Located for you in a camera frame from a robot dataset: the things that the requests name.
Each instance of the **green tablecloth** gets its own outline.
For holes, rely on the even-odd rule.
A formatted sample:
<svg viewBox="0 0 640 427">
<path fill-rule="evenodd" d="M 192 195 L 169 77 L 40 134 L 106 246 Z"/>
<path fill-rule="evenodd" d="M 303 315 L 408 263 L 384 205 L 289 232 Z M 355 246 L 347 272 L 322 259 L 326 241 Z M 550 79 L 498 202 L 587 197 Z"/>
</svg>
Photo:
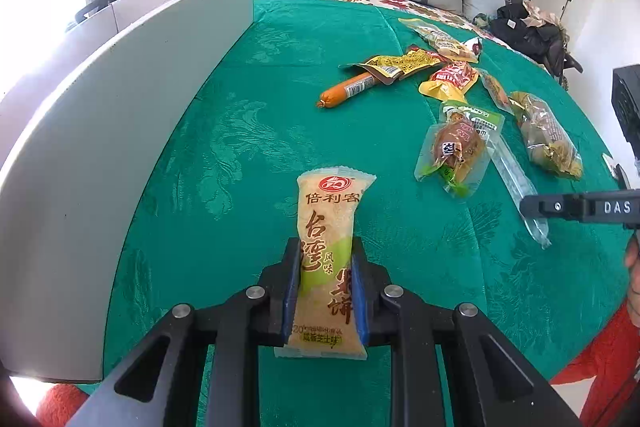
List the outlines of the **green tablecloth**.
<svg viewBox="0 0 640 427">
<path fill-rule="evenodd" d="M 395 283 L 440 306 L 474 302 L 546 377 L 603 327 L 625 291 L 628 233 L 551 221 L 552 246 L 543 251 L 493 165 L 463 202 L 436 176 L 416 182 L 418 152 L 440 103 L 418 93 L 425 73 L 337 108 L 315 107 L 320 92 L 354 74 L 338 65 L 426 46 L 398 17 L 363 4 L 255 1 L 254 24 L 183 115 L 133 217 L 111 296 L 105 374 L 173 304 L 220 303 L 276 263 L 296 235 L 296 178 L 320 166 L 378 177 L 358 207 L 354 233 Z M 440 26 L 459 40 L 473 36 Z M 540 193 L 614 188 L 602 141 L 545 71 L 490 41 L 480 66 L 507 92 L 546 100 L 582 155 L 580 182 L 546 174 L 529 163 L 507 115 L 503 135 Z M 480 82 L 467 98 L 494 108 Z M 275 359 L 264 348 L 262 424 L 333 425 L 338 392 L 340 425 L 385 426 L 389 362 L 386 348 L 370 349 L 366 362 Z"/>
</svg>

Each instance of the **red logo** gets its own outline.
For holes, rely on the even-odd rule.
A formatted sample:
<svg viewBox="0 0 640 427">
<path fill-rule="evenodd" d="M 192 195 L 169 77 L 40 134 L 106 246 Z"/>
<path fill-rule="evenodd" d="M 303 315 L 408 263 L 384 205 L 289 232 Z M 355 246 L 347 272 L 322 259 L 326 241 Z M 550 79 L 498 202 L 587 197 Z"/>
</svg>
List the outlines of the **red logo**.
<svg viewBox="0 0 640 427">
<path fill-rule="evenodd" d="M 318 187 L 326 192 L 340 192 L 341 190 L 345 190 L 349 185 L 351 185 L 351 180 L 349 178 L 329 176 L 328 178 L 321 180 Z"/>
</svg>

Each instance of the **green label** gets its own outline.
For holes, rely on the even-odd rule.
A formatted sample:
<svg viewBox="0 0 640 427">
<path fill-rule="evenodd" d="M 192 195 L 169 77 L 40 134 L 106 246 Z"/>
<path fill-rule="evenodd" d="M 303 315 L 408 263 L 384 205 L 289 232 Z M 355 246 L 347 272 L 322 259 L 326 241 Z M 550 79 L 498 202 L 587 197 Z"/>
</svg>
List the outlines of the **green label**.
<svg viewBox="0 0 640 427">
<path fill-rule="evenodd" d="M 314 286 L 335 280 L 338 272 L 349 264 L 351 240 L 351 236 L 343 237 L 325 246 L 318 245 L 316 241 L 303 241 L 302 265 L 300 266 L 301 294 Z"/>
<path fill-rule="evenodd" d="M 456 100 L 447 100 L 440 105 L 440 121 L 450 121 L 454 113 L 463 114 L 471 121 L 475 130 L 485 142 L 490 136 L 500 134 L 504 117 L 501 114 L 485 111 Z"/>
</svg>

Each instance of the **person's hand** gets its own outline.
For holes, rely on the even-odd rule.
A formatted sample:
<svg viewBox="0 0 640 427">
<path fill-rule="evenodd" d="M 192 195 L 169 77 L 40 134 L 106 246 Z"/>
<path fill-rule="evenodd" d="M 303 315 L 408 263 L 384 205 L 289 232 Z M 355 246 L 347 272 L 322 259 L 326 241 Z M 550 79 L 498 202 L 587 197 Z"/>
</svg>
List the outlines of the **person's hand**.
<svg viewBox="0 0 640 427">
<path fill-rule="evenodd" d="M 638 240 L 635 233 L 626 244 L 625 266 L 629 270 L 626 310 L 633 325 L 640 328 L 640 257 L 638 257 Z"/>
</svg>

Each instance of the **metal screw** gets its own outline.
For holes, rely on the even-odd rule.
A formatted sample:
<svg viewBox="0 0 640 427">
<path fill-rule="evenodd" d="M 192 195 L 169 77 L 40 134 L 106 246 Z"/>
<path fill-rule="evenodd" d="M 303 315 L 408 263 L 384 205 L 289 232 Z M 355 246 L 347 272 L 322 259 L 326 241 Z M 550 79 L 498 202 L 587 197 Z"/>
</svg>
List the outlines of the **metal screw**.
<svg viewBox="0 0 640 427">
<path fill-rule="evenodd" d="M 459 306 L 460 313 L 465 315 L 465 317 L 475 317 L 478 315 L 478 308 L 475 304 L 471 304 L 470 302 L 463 302 Z"/>
<path fill-rule="evenodd" d="M 171 310 L 171 314 L 176 319 L 183 319 L 190 313 L 191 313 L 191 306 L 189 306 L 188 304 L 176 304 Z"/>
<path fill-rule="evenodd" d="M 265 291 L 262 286 L 249 286 L 245 293 L 250 299 L 260 299 L 261 297 L 264 297 Z"/>
<path fill-rule="evenodd" d="M 402 286 L 398 286 L 397 284 L 390 284 L 389 286 L 385 286 L 385 295 L 387 297 L 402 297 L 404 290 Z"/>
</svg>

